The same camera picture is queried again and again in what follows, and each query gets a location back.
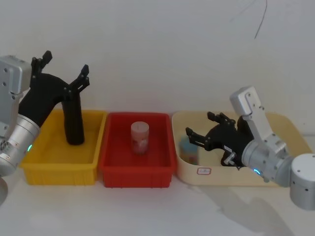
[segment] white table surface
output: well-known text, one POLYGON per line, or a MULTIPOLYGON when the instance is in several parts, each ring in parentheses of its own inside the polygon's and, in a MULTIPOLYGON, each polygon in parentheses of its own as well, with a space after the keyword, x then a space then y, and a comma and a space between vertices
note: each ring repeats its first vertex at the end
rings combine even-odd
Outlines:
MULTIPOLYGON (((315 150, 315 137, 306 137, 315 150)), ((167 189, 30 186, 23 172, 4 178, 1 236, 307 236, 315 211, 289 189, 196 187, 173 177, 167 189)))

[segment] yellow plastic bin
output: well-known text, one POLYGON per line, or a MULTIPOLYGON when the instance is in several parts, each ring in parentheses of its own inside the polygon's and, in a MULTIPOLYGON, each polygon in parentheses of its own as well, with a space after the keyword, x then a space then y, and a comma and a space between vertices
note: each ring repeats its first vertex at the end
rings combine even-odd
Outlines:
POLYGON ((85 142, 66 141, 63 111, 53 110, 20 167, 28 184, 94 185, 106 112, 82 111, 85 142))

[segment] black wire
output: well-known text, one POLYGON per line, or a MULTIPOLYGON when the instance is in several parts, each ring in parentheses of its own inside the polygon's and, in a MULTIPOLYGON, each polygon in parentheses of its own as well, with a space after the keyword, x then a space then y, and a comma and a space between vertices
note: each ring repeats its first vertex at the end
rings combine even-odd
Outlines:
POLYGON ((234 16, 233 18, 231 18, 229 20, 229 22, 234 21, 237 17, 239 17, 240 15, 242 15, 245 11, 247 11, 257 0, 253 0, 247 7, 245 7, 242 11, 240 11, 236 16, 234 16))
POLYGON ((256 35, 255 35, 255 38, 254 38, 254 39, 256 39, 256 38, 257 38, 258 33, 259 33, 259 31, 260 31, 260 28, 261 28, 261 26, 262 26, 262 23, 264 22, 265 15, 266 15, 266 11, 267 11, 267 7, 268 7, 268 0, 266 0, 266 8, 265 8, 265 12, 264 12, 264 14, 262 15, 261 22, 260 22, 260 25, 259 25, 259 27, 258 27, 258 30, 257 30, 257 32, 256 32, 256 35))

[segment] green indicator light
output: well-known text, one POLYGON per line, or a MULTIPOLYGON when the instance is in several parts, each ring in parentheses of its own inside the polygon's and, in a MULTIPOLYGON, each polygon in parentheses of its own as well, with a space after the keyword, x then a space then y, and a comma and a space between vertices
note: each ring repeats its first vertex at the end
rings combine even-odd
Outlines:
POLYGON ((29 146, 28 151, 30 151, 30 149, 32 148, 32 146, 33 146, 32 144, 29 146))

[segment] label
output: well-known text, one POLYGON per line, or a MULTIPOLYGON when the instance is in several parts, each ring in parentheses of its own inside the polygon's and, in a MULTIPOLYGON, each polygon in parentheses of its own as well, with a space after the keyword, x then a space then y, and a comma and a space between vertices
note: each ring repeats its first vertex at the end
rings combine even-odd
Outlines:
POLYGON ((198 168, 197 175, 208 176, 211 174, 211 168, 198 168))
POLYGON ((227 146, 225 146, 225 145, 224 145, 224 149, 227 150, 227 151, 229 151, 229 152, 233 152, 232 149, 230 149, 229 147, 227 147, 227 146))
POLYGON ((143 154, 148 149, 148 140, 144 139, 141 141, 132 140, 133 151, 138 154, 143 154))

